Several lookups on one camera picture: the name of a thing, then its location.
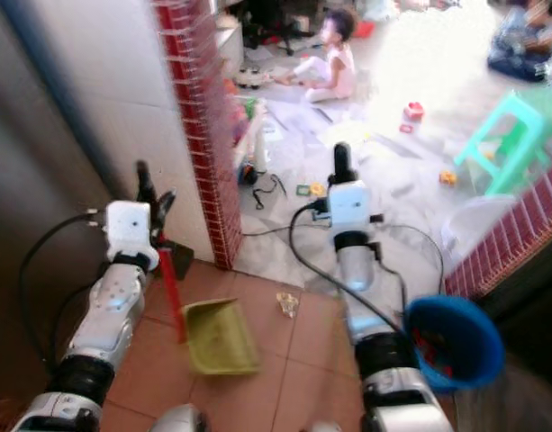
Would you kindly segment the crumpled paper scrap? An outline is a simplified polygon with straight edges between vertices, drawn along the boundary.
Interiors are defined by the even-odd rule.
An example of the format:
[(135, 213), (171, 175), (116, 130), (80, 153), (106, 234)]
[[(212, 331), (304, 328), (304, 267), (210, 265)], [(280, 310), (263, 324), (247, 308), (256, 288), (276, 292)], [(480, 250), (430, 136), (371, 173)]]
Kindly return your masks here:
[(281, 312), (284, 316), (293, 320), (296, 317), (297, 311), (299, 311), (300, 297), (296, 293), (292, 292), (277, 292), (276, 301), (280, 306)]

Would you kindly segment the white plastic bottle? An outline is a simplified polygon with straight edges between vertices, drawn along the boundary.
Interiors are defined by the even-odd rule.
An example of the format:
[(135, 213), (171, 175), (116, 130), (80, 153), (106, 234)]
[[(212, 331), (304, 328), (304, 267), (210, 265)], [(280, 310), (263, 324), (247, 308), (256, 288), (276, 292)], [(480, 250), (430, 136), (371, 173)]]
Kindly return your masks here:
[(267, 173), (267, 137), (265, 137), (265, 120), (257, 119), (249, 129), (249, 161), (258, 172)]

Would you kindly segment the green plastic stool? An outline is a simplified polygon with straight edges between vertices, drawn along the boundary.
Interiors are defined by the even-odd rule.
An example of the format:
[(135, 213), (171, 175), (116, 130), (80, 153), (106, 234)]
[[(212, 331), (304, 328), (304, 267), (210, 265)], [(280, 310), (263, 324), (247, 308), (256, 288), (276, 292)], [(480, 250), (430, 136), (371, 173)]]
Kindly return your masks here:
[[(482, 145), (493, 136), (493, 129), (507, 118), (513, 120), (511, 130), (501, 136), (501, 144), (493, 155), (486, 156)], [(454, 157), (454, 165), (460, 167), (474, 160), (490, 177), (486, 196), (509, 194), (524, 181), (524, 174), (532, 162), (547, 161), (543, 145), (551, 132), (552, 89), (542, 86), (515, 90), (493, 108), (482, 126), (469, 137), (465, 147)]]

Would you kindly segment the blue plastic basin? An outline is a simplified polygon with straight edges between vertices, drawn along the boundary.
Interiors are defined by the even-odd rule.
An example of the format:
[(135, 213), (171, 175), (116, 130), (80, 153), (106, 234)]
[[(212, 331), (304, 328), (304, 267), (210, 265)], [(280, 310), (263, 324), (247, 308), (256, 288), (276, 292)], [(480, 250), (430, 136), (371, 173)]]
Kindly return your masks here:
[(473, 301), (448, 295), (421, 297), (404, 309), (404, 328), (434, 392), (488, 386), (505, 366), (501, 334)]

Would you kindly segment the silver robot leg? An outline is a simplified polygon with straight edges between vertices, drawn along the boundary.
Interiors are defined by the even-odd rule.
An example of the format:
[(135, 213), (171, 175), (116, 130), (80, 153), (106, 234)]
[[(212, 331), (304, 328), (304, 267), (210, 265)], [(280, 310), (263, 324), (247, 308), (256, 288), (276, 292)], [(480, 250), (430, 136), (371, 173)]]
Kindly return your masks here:
[(194, 404), (184, 404), (168, 409), (148, 432), (207, 432), (207, 419)]

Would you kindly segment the small red toy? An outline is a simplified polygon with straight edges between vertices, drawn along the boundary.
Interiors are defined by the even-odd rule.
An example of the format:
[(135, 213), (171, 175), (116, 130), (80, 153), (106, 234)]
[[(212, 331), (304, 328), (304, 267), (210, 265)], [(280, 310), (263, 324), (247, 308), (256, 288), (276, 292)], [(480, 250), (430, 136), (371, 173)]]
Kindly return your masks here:
[(403, 108), (402, 123), (400, 123), (399, 132), (412, 133), (420, 126), (424, 116), (425, 110), (422, 103), (407, 103)]

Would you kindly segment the sitting person in dark clothes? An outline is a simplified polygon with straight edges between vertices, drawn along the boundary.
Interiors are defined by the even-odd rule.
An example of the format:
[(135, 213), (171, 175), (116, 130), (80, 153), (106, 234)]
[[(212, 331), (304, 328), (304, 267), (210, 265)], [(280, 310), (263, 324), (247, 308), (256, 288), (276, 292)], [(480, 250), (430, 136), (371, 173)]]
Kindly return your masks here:
[(509, 13), (491, 41), (486, 66), (532, 84), (546, 83), (552, 67), (552, 0), (505, 0)]

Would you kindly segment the black chair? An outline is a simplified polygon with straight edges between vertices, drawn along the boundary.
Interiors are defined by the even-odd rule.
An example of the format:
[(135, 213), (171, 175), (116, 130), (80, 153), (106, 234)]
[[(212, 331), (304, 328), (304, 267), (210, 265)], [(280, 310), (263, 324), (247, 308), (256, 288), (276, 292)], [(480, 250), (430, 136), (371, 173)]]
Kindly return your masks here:
[(293, 55), (293, 40), (309, 40), (315, 32), (302, 30), (294, 18), (284, 9), (284, 0), (239, 0), (230, 5), (227, 12), (238, 18), (241, 24), (242, 44), (246, 49), (274, 41), (276, 48)]

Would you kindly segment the green dustpan with red handle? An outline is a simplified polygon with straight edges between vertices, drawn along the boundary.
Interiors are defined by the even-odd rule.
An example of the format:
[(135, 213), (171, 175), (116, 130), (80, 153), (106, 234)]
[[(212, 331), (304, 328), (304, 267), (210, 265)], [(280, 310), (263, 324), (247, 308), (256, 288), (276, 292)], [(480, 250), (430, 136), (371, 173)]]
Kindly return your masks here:
[(160, 271), (163, 291), (178, 342), (188, 348), (190, 366), (202, 375), (255, 374), (262, 366), (258, 347), (252, 341), (241, 305), (235, 299), (182, 301), (178, 281), (181, 265), (190, 262), (189, 247), (160, 241)]

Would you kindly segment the clear plastic basin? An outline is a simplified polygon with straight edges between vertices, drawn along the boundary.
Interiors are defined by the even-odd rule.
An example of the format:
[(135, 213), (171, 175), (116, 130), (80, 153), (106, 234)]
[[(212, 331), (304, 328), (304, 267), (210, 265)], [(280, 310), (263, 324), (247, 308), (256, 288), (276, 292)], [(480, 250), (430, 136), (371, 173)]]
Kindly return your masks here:
[(441, 226), (441, 242), (453, 264), (461, 262), (482, 241), (494, 223), (517, 204), (509, 194), (477, 196), (456, 207)]

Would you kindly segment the sitting child in pink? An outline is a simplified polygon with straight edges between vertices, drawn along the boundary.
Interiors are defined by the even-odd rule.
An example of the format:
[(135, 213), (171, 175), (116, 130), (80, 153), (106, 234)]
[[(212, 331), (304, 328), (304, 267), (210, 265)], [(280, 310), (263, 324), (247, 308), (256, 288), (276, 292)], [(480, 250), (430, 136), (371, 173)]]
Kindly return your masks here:
[(349, 99), (357, 90), (357, 66), (348, 45), (356, 28), (357, 17), (349, 9), (330, 9), (317, 32), (321, 57), (305, 58), (273, 81), (303, 87), (303, 99), (312, 104)]

